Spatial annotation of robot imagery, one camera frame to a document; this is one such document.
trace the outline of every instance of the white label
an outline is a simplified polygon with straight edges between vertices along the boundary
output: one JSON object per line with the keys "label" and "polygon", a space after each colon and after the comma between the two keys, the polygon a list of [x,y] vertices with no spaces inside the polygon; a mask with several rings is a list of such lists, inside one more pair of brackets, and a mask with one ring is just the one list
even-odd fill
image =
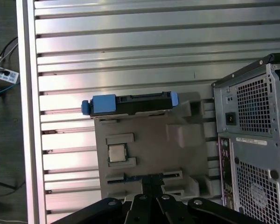
{"label": "white label", "polygon": [[13,84],[15,84],[17,82],[18,76],[19,76],[18,72],[11,71],[11,70],[4,69],[4,68],[1,68],[1,69],[10,72],[10,74],[8,76],[5,76],[4,74],[0,73],[1,80],[7,81],[7,82],[13,83]]}
{"label": "white label", "polygon": [[266,146],[267,145],[267,141],[256,140],[256,139],[237,138],[237,141],[251,143],[251,144],[256,144],[256,145],[262,145],[262,146]]}

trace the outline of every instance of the screw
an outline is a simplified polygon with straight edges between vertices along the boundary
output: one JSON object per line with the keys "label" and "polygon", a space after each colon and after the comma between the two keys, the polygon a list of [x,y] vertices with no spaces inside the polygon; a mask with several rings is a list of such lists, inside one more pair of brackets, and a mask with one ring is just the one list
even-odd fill
{"label": "screw", "polygon": [[145,200],[145,199],[146,199],[146,196],[145,196],[145,195],[142,195],[142,196],[139,197],[139,199],[140,199],[140,200]]}
{"label": "screw", "polygon": [[162,196],[162,199],[168,200],[168,199],[170,199],[170,197],[169,197],[168,195],[163,195],[163,196]]}
{"label": "screw", "polygon": [[202,201],[200,201],[200,200],[195,200],[195,201],[194,201],[194,204],[202,205]]}
{"label": "screw", "polygon": [[109,202],[108,205],[116,205],[115,201]]}

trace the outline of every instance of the metal slotted surface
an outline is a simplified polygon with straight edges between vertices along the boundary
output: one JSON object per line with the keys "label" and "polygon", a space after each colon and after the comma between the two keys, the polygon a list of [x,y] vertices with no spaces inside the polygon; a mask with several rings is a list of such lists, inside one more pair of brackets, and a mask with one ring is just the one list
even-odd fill
{"label": "metal slotted surface", "polygon": [[[17,11],[32,224],[100,199],[94,124],[80,113],[82,100],[197,91],[214,158],[210,83],[280,52],[280,0],[23,0]],[[209,167],[218,174],[217,161]]]}
{"label": "metal slotted surface", "polygon": [[242,131],[271,130],[268,86],[263,79],[241,85],[237,90],[238,117]]}
{"label": "metal slotted surface", "polygon": [[240,162],[237,172],[244,213],[264,223],[280,223],[278,187],[269,180],[268,171]]}

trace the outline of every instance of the blue drive tray handle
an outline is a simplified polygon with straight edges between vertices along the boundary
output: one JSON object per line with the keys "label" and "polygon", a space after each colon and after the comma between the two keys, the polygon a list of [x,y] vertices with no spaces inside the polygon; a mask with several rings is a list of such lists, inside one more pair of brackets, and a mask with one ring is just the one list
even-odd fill
{"label": "blue drive tray handle", "polygon": [[176,92],[161,92],[143,95],[116,96],[115,94],[93,96],[83,100],[81,111],[91,117],[108,115],[135,115],[154,111],[171,110],[179,104]]}

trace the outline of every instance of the gray computer case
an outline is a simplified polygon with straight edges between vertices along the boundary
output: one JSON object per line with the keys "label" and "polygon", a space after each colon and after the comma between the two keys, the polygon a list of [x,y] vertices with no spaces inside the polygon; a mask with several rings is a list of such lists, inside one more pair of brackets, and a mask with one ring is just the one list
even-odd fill
{"label": "gray computer case", "polygon": [[280,223],[280,54],[213,83],[223,203]]}

